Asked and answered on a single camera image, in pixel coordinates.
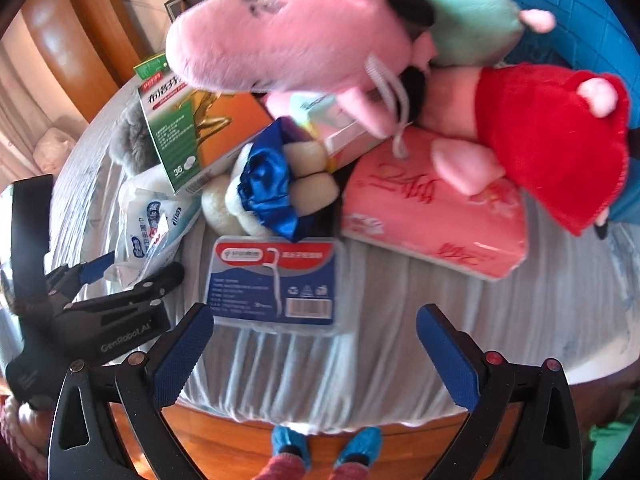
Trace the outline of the green orange medicine box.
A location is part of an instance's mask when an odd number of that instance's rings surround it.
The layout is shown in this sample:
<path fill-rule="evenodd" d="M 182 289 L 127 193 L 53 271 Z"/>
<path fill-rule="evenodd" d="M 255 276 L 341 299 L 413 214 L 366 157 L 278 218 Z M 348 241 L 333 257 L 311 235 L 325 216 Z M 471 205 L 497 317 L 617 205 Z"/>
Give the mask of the green orange medicine box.
<path fill-rule="evenodd" d="M 163 53 L 134 66 L 138 95 L 154 148 L 177 195 L 194 195 L 228 171 L 242 147 L 272 123 L 249 93 L 189 87 Z"/>

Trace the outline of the pig plush red dress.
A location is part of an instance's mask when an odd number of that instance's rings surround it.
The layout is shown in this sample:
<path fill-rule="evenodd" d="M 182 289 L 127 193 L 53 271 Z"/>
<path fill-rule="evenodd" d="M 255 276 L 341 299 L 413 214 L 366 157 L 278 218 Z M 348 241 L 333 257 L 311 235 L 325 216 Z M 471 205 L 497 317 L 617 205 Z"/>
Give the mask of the pig plush red dress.
<path fill-rule="evenodd" d="M 575 236 L 603 226 L 629 172 L 629 94 L 612 74 L 521 63 L 435 68 L 413 121 L 465 196 L 501 178 Z"/>

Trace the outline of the pig plush orange dress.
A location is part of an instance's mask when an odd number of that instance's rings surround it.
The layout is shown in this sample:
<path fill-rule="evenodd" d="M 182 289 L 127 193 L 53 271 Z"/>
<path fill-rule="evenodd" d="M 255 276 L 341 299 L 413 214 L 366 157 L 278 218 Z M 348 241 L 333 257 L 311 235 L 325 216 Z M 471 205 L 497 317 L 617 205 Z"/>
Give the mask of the pig plush orange dress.
<path fill-rule="evenodd" d="M 169 27 L 172 71 L 209 91 L 318 92 L 372 136 L 402 133 L 437 54 L 437 0 L 204 0 Z"/>

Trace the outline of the pastel tissue pack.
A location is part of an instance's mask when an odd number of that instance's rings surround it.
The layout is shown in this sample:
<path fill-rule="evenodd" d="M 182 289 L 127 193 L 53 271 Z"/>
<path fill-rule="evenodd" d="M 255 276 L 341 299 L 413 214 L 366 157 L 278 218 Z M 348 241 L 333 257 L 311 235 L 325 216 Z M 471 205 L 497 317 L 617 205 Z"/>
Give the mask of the pastel tissue pack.
<path fill-rule="evenodd" d="M 321 141 L 329 154 L 329 170 L 348 166 L 381 143 L 352 119 L 334 96 L 316 92 L 269 93 L 263 99 L 273 118 L 290 116 Z"/>

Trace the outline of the pig plush teal shirt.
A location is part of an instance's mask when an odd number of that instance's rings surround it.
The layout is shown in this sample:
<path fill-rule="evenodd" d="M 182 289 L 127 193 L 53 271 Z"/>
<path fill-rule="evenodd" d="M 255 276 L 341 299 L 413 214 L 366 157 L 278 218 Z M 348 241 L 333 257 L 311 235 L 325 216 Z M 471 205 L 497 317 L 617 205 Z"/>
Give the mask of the pig plush teal shirt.
<path fill-rule="evenodd" d="M 523 9 L 514 0 L 427 0 L 435 11 L 431 26 L 439 67 L 491 66 L 502 61 L 531 30 L 548 34 L 553 13 Z"/>

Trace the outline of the white wet wipes pack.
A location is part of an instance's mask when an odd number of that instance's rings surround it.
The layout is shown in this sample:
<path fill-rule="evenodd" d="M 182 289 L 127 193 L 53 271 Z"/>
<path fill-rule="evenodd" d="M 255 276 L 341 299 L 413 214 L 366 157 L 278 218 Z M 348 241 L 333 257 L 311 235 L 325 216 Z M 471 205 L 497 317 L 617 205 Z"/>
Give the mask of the white wet wipes pack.
<path fill-rule="evenodd" d="M 195 196 L 174 193 L 157 165 L 127 180 L 118 192 L 118 237 L 107 281 L 127 289 L 174 260 L 201 214 Z"/>

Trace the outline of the grey furry plush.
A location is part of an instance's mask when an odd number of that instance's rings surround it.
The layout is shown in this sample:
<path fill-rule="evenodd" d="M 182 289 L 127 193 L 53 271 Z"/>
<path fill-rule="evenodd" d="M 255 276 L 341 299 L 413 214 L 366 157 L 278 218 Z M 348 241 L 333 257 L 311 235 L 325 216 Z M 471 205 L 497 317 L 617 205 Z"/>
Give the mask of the grey furry plush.
<path fill-rule="evenodd" d="M 128 103 L 117 118 L 108 150 L 112 161 L 121 166 L 128 177 L 142 174 L 160 163 L 138 99 Z"/>

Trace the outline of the blue shoe cover right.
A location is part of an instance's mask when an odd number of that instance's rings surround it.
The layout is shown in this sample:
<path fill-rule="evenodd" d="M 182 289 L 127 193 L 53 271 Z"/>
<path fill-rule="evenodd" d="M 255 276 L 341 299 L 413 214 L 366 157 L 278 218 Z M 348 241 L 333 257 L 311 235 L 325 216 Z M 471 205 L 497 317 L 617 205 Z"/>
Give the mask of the blue shoe cover right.
<path fill-rule="evenodd" d="M 382 444 L 383 435 L 380 428 L 364 428 L 347 442 L 337 457 L 335 466 L 359 464 L 370 467 L 378 460 Z"/>

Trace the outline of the blue shoe cover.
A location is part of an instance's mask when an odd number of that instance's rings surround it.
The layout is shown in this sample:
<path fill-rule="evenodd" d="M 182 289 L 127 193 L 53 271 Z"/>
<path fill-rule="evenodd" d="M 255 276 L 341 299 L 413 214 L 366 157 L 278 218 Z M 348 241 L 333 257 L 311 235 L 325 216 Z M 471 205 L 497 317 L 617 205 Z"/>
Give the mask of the blue shoe cover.
<path fill-rule="evenodd" d="M 364 428 L 347 442 L 337 457 L 335 466 L 359 464 L 370 467 L 378 460 L 382 444 L 383 435 L 380 428 Z"/>
<path fill-rule="evenodd" d="M 271 431 L 271 448 L 273 457 L 295 455 L 302 460 L 306 470 L 311 468 L 311 456 L 303 434 L 285 426 L 275 426 Z"/>

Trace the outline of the blue dental floss box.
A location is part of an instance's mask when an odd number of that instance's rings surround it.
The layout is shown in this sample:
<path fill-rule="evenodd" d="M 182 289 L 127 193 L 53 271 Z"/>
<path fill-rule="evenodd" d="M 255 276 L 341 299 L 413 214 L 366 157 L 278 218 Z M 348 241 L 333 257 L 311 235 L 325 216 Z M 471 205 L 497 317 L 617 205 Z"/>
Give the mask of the blue dental floss box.
<path fill-rule="evenodd" d="M 345 325 L 336 238 L 222 236 L 209 260 L 204 299 L 221 326 L 268 334 L 333 336 Z"/>

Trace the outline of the blue shoe cover left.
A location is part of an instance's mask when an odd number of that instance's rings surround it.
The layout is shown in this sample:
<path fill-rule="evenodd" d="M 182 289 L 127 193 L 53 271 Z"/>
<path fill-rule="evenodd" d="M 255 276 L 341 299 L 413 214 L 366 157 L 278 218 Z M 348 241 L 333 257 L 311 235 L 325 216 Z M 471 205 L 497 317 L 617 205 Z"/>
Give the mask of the blue shoe cover left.
<path fill-rule="evenodd" d="M 271 448 L 273 457 L 295 455 L 302 460 L 306 470 L 311 468 L 311 456 L 303 434 L 285 426 L 275 426 L 271 431 Z"/>

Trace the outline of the white plush blue bow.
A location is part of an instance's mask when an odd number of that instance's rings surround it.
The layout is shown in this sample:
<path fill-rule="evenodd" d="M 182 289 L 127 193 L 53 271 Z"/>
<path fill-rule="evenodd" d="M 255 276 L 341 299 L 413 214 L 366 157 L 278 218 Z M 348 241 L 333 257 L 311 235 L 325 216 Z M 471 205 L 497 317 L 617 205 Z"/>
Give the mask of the white plush blue bow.
<path fill-rule="evenodd" d="M 340 187 L 329 155 L 292 118 L 280 117 L 246 144 L 232 169 L 201 192 L 207 225 L 219 236 L 311 236 L 314 216 L 331 206 Z"/>

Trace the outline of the pink tissue pack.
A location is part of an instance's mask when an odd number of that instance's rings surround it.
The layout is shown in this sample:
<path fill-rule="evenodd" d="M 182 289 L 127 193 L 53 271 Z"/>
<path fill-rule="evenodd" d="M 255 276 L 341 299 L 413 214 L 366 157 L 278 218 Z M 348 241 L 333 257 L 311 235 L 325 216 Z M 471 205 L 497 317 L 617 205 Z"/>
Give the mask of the pink tissue pack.
<path fill-rule="evenodd" d="M 497 281 L 528 252 L 523 197 L 506 179 L 471 197 L 433 169 L 434 133 L 409 127 L 406 159 L 385 141 L 358 159 L 343 193 L 342 234 L 412 258 Z"/>

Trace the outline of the blue plastic crate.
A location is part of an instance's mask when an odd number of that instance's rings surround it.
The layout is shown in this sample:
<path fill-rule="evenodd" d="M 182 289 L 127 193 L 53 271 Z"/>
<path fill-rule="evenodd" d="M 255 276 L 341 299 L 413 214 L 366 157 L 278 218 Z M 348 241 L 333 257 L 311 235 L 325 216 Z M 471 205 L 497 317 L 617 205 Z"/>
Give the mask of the blue plastic crate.
<path fill-rule="evenodd" d="M 526 32 L 506 60 L 559 63 L 575 70 L 611 73 L 631 96 L 629 125 L 639 125 L 639 51 L 608 0 L 515 0 L 522 8 L 551 11 L 556 27 L 545 35 Z"/>

